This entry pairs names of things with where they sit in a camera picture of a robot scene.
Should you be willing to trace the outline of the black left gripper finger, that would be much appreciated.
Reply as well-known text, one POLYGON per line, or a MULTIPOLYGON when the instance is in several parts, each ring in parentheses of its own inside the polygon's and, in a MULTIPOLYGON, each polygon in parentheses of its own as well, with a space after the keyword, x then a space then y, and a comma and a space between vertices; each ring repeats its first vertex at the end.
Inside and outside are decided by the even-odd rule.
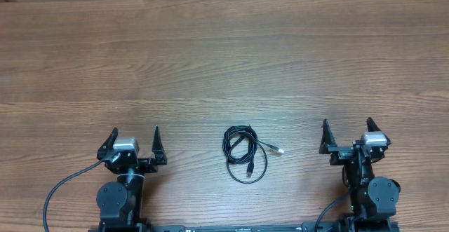
POLYGON ((155 127, 152 152, 158 165, 166 165, 168 159, 162 145, 159 127, 155 127))
POLYGON ((112 149, 113 144, 118 137, 119 130, 117 128, 114 128, 109 135, 109 137, 105 140, 105 142, 100 146, 100 148, 97 151, 97 159, 102 160, 105 158, 107 153, 112 149))

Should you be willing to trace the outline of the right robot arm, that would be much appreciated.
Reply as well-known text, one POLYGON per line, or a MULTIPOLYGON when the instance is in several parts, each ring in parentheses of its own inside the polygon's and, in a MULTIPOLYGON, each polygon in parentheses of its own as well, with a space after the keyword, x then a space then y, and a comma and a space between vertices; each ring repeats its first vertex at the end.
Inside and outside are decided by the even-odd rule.
POLYGON ((328 120, 323 121, 320 154, 330 156, 331 165, 342 166, 342 181, 347 192, 326 207, 314 224, 315 231, 398 231, 390 217, 396 214, 401 192, 400 184, 390 178, 376 177, 373 164, 382 160, 391 140, 379 129, 374 120, 366 120, 367 131, 349 146, 338 146, 328 120), (351 212, 323 225, 326 213, 346 198, 351 212))

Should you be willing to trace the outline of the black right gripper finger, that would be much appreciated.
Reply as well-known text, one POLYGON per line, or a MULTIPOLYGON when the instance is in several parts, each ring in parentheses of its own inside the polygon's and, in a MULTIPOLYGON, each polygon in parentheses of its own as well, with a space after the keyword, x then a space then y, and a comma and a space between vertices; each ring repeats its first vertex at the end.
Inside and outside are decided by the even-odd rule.
MULTIPOLYGON (((371 117, 367 118, 366 123, 367 123, 367 128, 368 128, 369 132, 380 132, 381 131, 379 129, 379 127, 377 126, 377 124, 374 122, 374 120, 371 117)), ((390 145, 391 144, 391 140, 386 135, 384 135, 384 136, 386 138, 387 145, 390 145)))
POLYGON ((327 119, 323 120, 322 137, 319 146, 320 154, 331 154, 337 148, 337 143, 330 129, 330 124, 327 119))

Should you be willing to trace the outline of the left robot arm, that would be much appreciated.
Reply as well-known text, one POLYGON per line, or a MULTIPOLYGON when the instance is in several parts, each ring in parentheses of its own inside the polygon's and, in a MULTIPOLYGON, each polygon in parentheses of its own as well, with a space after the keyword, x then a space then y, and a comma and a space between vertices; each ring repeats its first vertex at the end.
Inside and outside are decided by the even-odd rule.
POLYGON ((153 231, 141 217, 145 175, 158 172, 168 159, 159 128, 155 128, 152 143, 153 158, 139 158, 136 137, 119 137, 114 128, 97 152, 97 159, 117 175, 116 181, 103 185, 96 197, 100 208, 99 231, 153 231))

